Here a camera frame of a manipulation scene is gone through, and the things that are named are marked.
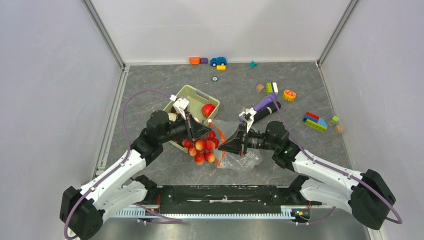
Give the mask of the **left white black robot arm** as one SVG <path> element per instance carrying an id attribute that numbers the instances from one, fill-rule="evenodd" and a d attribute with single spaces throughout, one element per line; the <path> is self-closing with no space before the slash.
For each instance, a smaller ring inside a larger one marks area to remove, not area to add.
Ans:
<path id="1" fill-rule="evenodd" d="M 153 203 L 157 198 L 154 187 L 138 180 L 126 187 L 122 184 L 152 163 L 163 152 L 164 143 L 197 140 L 209 132 L 209 127 L 194 120 L 188 112 L 178 114 L 175 121 L 163 110 L 153 112 L 146 128 L 121 158 L 80 188 L 70 186 L 63 192 L 59 218 L 65 224 L 65 238 L 88 240 L 106 220 L 126 207 L 141 201 Z"/>

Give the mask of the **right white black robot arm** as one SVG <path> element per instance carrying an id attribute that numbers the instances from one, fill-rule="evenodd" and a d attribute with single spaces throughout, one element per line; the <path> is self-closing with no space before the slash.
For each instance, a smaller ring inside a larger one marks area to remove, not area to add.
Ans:
<path id="1" fill-rule="evenodd" d="M 280 121 L 269 122 L 263 133 L 241 123 L 218 149 L 239 156 L 248 149 L 273 151 L 272 159 L 279 167 L 301 174 L 288 191 L 295 204 L 307 200 L 343 209 L 373 230 L 389 220 L 396 198 L 377 171 L 360 172 L 336 165 L 301 149 L 289 136 Z"/>

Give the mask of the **light green plastic basket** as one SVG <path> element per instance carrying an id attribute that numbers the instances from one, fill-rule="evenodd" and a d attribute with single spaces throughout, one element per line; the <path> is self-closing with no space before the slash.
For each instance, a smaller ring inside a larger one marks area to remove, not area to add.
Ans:
<path id="1" fill-rule="evenodd" d="M 175 95 L 177 98 L 186 98 L 189 101 L 186 110 L 207 127 L 209 126 L 209 120 L 214 119 L 218 113 L 220 101 L 191 85 L 184 85 Z M 207 104 L 212 104 L 215 108 L 208 117 L 205 117 L 202 114 L 202 108 Z"/>

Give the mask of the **clear orange zip top bag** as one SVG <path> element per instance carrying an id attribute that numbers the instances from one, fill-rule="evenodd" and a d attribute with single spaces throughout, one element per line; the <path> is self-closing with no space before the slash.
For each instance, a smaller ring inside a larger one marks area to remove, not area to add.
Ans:
<path id="1" fill-rule="evenodd" d="M 213 150 L 214 163 L 218 168 L 237 172 L 249 172 L 259 165 L 263 158 L 258 149 L 242 150 L 240 144 L 239 121 L 210 120 L 208 127 L 216 133 L 218 148 Z"/>

